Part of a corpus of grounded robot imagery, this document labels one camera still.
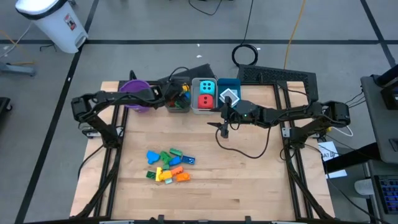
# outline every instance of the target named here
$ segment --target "dice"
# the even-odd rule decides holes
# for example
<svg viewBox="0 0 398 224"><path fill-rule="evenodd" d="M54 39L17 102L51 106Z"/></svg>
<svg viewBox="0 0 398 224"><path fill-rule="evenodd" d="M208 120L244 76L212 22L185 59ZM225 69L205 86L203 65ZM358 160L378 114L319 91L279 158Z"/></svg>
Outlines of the dice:
<svg viewBox="0 0 398 224"><path fill-rule="evenodd" d="M216 90L216 85L212 81L202 81L200 82L200 94L209 94L214 96Z"/></svg>
<svg viewBox="0 0 398 224"><path fill-rule="evenodd" d="M209 94L203 94L198 96L198 108L213 109L213 96Z"/></svg>

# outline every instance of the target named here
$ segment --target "concrete floor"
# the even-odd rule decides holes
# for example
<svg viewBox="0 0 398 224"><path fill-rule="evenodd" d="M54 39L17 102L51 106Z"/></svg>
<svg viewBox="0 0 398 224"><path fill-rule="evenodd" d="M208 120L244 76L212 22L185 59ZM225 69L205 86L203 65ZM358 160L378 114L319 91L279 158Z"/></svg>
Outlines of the concrete floor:
<svg viewBox="0 0 398 224"><path fill-rule="evenodd" d="M164 44L86 44L81 52L49 153L32 198L25 222L63 219L69 216L76 189L76 173L83 160L86 139L72 118L70 100L84 93L98 91L101 82L127 80L130 69L138 78L155 80L168 75L175 67L196 67L209 63L218 77L235 77L238 69L231 61L236 46L230 39L242 39L250 1L223 1L214 16L192 9L187 0L84 0L74 10L85 24L91 9L95 14L90 25L91 40L162 40ZM367 0L371 13L386 40L398 40L395 0ZM29 24L14 9L15 1L0 2L0 29L18 39ZM211 12L218 1L193 3ZM254 0L247 39L289 39L299 14L301 1ZM225 44L170 44L167 40L223 39ZM378 40L361 1L308 0L298 26L298 40ZM14 222L29 179L44 143L58 98L77 55L39 52L33 40L48 38L32 26L21 44L37 64L34 78L0 75L0 96L10 97L14 110L0 129L0 223ZM0 49L7 42L0 36ZM390 68L381 44L294 44L290 48L287 68L317 74L320 101L347 101L360 92L359 78L380 74ZM285 44L254 44L261 48L257 65L282 68ZM398 45L388 45L398 58ZM237 53L237 60L248 63L250 52ZM18 50L2 62L27 60ZM331 135L351 147L374 141L365 104L351 110L354 137ZM364 199L356 195L352 183L363 177L361 167L348 170L348 177L334 182L360 206ZM331 189L336 216L343 220L366 221L369 218Z"/></svg>

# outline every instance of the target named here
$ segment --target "wooden tabletop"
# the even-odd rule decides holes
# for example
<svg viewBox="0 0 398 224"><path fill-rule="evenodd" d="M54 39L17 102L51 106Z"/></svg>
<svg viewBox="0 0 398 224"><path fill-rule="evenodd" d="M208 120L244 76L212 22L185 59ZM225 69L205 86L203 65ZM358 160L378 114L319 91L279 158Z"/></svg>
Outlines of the wooden tabletop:
<svg viewBox="0 0 398 224"><path fill-rule="evenodd" d="M288 88L304 91L302 82L288 82ZM118 82L103 82L101 89L117 91ZM242 86L241 93L242 99L276 108L272 86ZM306 96L289 94L292 106L307 104ZM100 117L110 123L112 114L110 106ZM112 219L147 220L160 214L167 220L243 220L246 215L255 221L295 219L286 164L279 158L283 148L280 127L271 129L266 153L259 159L249 159L220 148L215 141L216 128L207 122L222 122L222 119L219 113L168 113L165 108L142 114L129 112ZM305 119L295 124L302 126L308 122ZM228 139L219 139L226 147L257 156L264 149L266 136L266 129L242 125L237 131L229 129ZM100 138L88 140L85 157L101 144ZM314 139L309 139L307 144L318 147ZM196 158L195 165L183 165L184 171L191 174L191 181L174 180L165 185L146 178L147 170L156 171L157 166L162 166L162 162L149 165L147 151L169 151L171 147ZM308 189L333 216L319 152L308 147L301 153ZM102 150L82 168L71 215L80 212L98 189L104 155ZM297 192L301 214L305 217L299 188ZM105 213L107 199L108 192L104 195L101 214Z"/></svg>

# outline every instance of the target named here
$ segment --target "trash can lid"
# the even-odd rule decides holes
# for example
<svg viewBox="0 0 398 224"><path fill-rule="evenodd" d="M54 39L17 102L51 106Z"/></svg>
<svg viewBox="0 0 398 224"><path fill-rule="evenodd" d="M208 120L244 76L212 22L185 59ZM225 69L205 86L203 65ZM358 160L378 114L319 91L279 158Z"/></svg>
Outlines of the trash can lid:
<svg viewBox="0 0 398 224"><path fill-rule="evenodd" d="M38 15L49 11L58 1L60 0L18 0L15 8L21 13Z"/></svg>

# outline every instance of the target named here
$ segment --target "red die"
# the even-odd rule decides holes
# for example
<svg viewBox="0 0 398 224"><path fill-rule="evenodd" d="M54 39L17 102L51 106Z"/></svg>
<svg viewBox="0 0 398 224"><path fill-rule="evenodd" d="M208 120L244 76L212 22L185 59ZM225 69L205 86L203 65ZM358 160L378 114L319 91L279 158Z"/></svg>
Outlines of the red die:
<svg viewBox="0 0 398 224"><path fill-rule="evenodd" d="M198 97L199 109L213 109L213 96L209 94L202 94Z"/></svg>

